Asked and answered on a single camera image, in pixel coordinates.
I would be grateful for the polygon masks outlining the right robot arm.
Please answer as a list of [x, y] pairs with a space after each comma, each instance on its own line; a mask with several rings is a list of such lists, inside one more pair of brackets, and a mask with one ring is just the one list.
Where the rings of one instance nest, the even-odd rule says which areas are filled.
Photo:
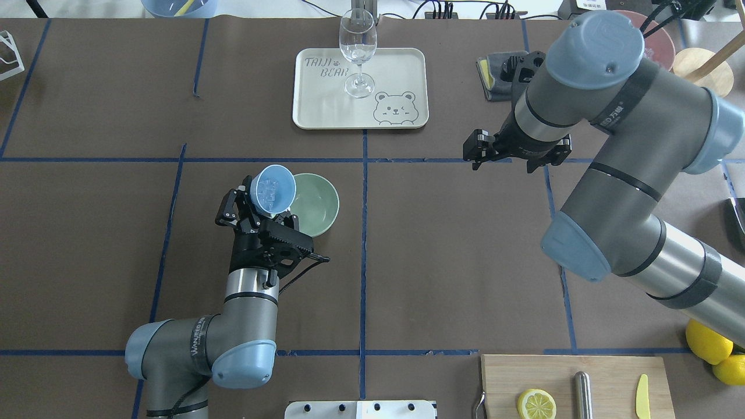
[[743, 111], [644, 57], [622, 14], [583, 13], [542, 57], [495, 135], [463, 144], [473, 169], [521, 158], [560, 164], [586, 120], [608, 135], [542, 237], [543, 252], [590, 281], [626, 278], [742, 346], [743, 267], [654, 215], [679, 173], [716, 167], [743, 138]]

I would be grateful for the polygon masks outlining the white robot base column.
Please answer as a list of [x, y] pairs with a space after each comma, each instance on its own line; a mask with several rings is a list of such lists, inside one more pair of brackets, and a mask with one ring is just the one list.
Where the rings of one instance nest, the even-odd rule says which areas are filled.
[[296, 401], [285, 418], [437, 418], [437, 404], [429, 400]]

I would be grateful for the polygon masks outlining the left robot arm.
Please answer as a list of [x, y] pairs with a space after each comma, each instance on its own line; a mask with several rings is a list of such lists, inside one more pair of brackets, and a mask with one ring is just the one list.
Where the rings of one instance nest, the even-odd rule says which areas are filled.
[[328, 262], [296, 215], [264, 215], [245, 186], [224, 196], [215, 222], [234, 231], [222, 312], [144, 324], [127, 341], [125, 363], [146, 382], [148, 418], [207, 418], [208, 382], [265, 385], [276, 358], [280, 280], [301, 260]]

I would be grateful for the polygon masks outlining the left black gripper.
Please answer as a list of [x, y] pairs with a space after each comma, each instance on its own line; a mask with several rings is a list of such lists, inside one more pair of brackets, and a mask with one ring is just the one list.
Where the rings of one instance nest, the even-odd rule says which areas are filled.
[[245, 268], [264, 269], [269, 273], [269, 278], [262, 284], [264, 289], [277, 286], [280, 279], [291, 274], [303, 259], [312, 259], [315, 263], [297, 278], [312, 267], [331, 260], [315, 252], [313, 238], [300, 231], [300, 218], [290, 211], [263, 220], [257, 227], [256, 207], [245, 186], [225, 194], [215, 223], [235, 231], [229, 272]]

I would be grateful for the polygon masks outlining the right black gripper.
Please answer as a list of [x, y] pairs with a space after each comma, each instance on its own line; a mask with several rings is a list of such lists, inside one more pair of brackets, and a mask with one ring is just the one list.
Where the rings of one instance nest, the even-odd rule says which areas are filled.
[[569, 134], [555, 141], [535, 140], [510, 116], [495, 136], [486, 130], [474, 130], [463, 143], [463, 160], [471, 161], [477, 171], [495, 159], [496, 151], [499, 157], [527, 160], [527, 172], [532, 174], [540, 166], [562, 164], [572, 151], [572, 141]]

